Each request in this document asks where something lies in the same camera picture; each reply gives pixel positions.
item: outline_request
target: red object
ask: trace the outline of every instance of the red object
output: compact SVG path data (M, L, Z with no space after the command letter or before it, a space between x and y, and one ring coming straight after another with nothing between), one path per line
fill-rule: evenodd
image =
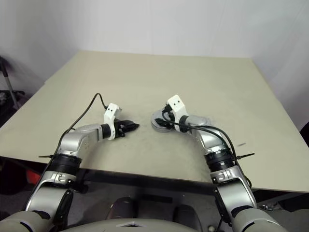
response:
M26 174L27 174L28 183L34 184L34 185L39 181L39 179L41 177L39 174L36 174L36 173L34 173L30 170L27 170Z

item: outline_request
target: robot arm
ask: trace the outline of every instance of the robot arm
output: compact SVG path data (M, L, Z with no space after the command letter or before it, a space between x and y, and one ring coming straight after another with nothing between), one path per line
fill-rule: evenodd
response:
M223 139L221 130L210 125L210 120L189 115L180 97L175 95L163 110L153 114L152 126L159 132L175 129L189 133L201 143L211 180L216 185L214 196L219 213L233 231L286 231L271 216L257 209L235 154Z
M0 222L0 231L45 232L52 227L64 229L73 199L73 191L83 191L76 183L82 160L104 138L124 137L139 124L116 119L119 106L111 103L104 114L104 123L91 124L65 134L57 153L52 157L34 189L25 211L13 214Z

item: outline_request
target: floor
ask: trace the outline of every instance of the floor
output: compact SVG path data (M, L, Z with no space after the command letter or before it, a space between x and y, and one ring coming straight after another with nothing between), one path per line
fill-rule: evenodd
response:
M69 225L81 225L93 221L104 220L111 204L118 198L129 196L140 199L145 194L172 198L171 203L139 200L139 217L171 220L174 207L187 204L195 208L202 223L203 230L208 231L209 225L217 225L220 216L212 196L173 192L154 188L138 188L133 186L89 182L86 194L74 194L69 213ZM16 195L0 195L0 210L12 214L23 207L30 191ZM282 226L290 232L309 231L309 210L298 210L293 213L276 210L269 212ZM222 230L231 232L225 223Z

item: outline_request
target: white wall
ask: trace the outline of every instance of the white wall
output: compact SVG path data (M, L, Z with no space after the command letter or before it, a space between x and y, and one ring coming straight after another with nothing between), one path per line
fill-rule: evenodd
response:
M297 127L309 121L308 0L0 0L15 88L36 92L79 49L251 57Z

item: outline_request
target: beige table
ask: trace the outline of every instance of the beige table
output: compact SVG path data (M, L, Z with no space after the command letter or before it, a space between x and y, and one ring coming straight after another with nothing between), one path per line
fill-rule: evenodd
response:
M0 129L0 156L48 162L62 132L96 92L118 104L120 119L140 124L103 141L82 162L89 169L210 182L190 136L158 133L151 114L178 94L190 114L225 130L253 187L309 192L309 149L250 59L80 52ZM103 124L99 100L78 123Z

